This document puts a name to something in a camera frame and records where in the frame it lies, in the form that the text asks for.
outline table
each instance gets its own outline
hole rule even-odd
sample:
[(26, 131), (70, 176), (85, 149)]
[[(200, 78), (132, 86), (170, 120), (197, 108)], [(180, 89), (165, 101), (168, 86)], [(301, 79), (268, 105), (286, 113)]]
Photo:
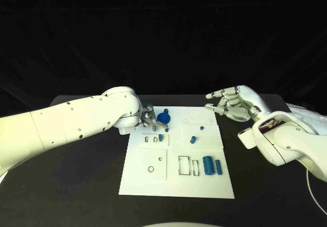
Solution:
[[(50, 105), (83, 96), (59, 96)], [(138, 96), (154, 105), (203, 106), (204, 95)], [(278, 95), (262, 95), (273, 110), (289, 112)], [(258, 148), (246, 150), (237, 132), (252, 122), (216, 115), (235, 199), (118, 195), (128, 135), (111, 128), (49, 150), (17, 168), (0, 184), (0, 225), (7, 227), (139, 227), (163, 222), (236, 226), (327, 226), (295, 161), (273, 166)], [(327, 183), (309, 176), (327, 206)]]

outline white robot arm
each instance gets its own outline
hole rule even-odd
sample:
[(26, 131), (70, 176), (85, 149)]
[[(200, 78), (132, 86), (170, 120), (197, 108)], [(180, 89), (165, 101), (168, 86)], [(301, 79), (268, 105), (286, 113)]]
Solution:
[(311, 125), (292, 113), (271, 112), (255, 91), (245, 85), (222, 89), (206, 98), (222, 97), (217, 106), (204, 108), (230, 119), (255, 124), (239, 134), (248, 149), (258, 147), (266, 160), (276, 166), (298, 160), (317, 178), (327, 182), (327, 136), (320, 136)]
[(167, 125), (155, 121), (152, 106), (134, 90), (114, 87), (101, 96), (80, 98), (42, 110), (0, 118), (0, 176), (33, 156), (108, 130)]

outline circular hole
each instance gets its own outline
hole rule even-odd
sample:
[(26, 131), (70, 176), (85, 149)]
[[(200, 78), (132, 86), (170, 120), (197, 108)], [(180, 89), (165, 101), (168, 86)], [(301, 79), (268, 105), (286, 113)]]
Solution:
[(148, 167), (148, 172), (151, 173), (154, 171), (152, 166)]

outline cable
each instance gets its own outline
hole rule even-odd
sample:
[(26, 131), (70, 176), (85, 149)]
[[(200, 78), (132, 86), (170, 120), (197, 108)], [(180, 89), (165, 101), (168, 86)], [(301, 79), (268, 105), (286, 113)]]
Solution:
[(309, 183), (308, 183), (308, 191), (309, 191), (309, 194), (311, 194), (311, 197), (312, 197), (312, 199), (314, 199), (314, 201), (315, 201), (317, 206), (320, 207), (321, 211), (322, 211), (324, 214), (327, 215), (327, 212), (324, 211), (322, 207), (318, 205), (318, 202), (317, 202), (317, 200), (315, 200), (315, 198), (314, 198), (314, 195), (312, 195), (312, 192), (311, 192), (311, 188), (309, 188)]

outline blue cylinder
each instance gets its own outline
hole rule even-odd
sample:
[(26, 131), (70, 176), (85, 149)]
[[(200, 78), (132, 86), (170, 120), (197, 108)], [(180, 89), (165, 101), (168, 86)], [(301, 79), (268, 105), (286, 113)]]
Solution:
[(193, 144), (194, 142), (196, 142), (196, 137), (191, 136), (191, 138), (190, 138), (190, 143)]
[(204, 165), (204, 173), (206, 175), (213, 175), (214, 174), (213, 159), (210, 156), (204, 156), (201, 159), (203, 159), (203, 165)]
[(222, 167), (220, 167), (220, 161), (216, 160), (214, 163), (216, 163), (216, 173), (217, 173), (217, 175), (222, 175), (223, 172), (222, 172)]

